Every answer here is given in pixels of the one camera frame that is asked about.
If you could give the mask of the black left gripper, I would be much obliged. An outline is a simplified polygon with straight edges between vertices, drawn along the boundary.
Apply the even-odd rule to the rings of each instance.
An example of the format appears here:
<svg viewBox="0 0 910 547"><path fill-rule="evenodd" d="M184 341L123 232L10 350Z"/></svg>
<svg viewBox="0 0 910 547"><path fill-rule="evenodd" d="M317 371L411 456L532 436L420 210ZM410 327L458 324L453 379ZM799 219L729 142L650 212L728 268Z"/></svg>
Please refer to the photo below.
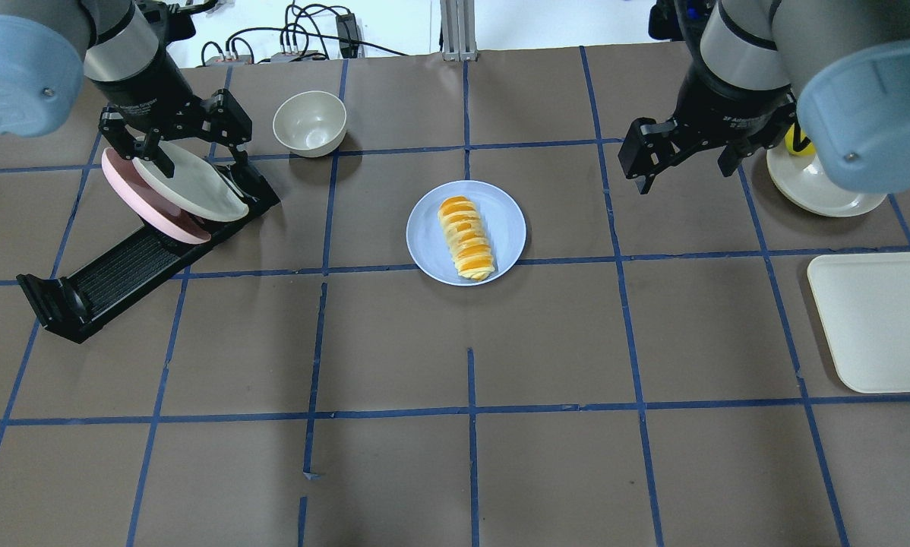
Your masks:
<svg viewBox="0 0 910 547"><path fill-rule="evenodd" d="M173 178L175 165L161 149L163 140L198 138L226 146L232 154L227 178L239 191L251 191L257 170L250 164L245 145L253 137L248 113L227 89L209 98L191 92L185 82L99 82L98 90L109 105L101 112L100 129L111 147L152 163L166 178ZM143 136L135 138L134 128Z"/></svg>

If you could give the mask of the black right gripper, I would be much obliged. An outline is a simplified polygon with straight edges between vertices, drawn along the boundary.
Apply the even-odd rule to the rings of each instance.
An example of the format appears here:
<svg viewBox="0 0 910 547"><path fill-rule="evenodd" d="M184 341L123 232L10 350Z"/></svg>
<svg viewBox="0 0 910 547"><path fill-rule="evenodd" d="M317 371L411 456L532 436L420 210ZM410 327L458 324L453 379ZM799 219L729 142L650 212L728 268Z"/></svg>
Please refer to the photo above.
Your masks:
<svg viewBox="0 0 910 547"><path fill-rule="evenodd" d="M745 90L691 68L673 114L663 122L647 117L632 122L618 160L642 196L662 171L703 151L720 150L719 170L729 177L744 158L780 144L798 120L795 108L788 86Z"/></svg>

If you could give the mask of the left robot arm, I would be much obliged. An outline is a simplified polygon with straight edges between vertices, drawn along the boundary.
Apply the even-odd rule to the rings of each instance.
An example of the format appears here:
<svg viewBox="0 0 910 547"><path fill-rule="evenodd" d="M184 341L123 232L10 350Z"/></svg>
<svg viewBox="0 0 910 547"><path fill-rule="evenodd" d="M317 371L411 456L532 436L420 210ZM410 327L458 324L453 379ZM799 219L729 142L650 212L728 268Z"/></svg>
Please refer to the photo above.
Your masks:
<svg viewBox="0 0 910 547"><path fill-rule="evenodd" d="M198 138L248 162L251 120L226 90L202 100L135 1L0 1L0 134L38 138L68 119L84 81L104 94L105 139L174 176L160 142Z"/></svg>

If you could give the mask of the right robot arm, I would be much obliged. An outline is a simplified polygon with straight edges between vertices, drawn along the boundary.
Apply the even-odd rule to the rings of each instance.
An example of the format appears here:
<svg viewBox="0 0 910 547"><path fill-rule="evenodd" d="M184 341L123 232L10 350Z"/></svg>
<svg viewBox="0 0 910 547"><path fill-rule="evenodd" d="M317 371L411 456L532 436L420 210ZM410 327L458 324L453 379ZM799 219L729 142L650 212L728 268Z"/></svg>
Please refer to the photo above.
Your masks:
<svg viewBox="0 0 910 547"><path fill-rule="evenodd" d="M838 187L910 189L910 1L659 1L649 31L692 62L673 114L623 139L640 193L701 151L731 175L793 125Z"/></svg>

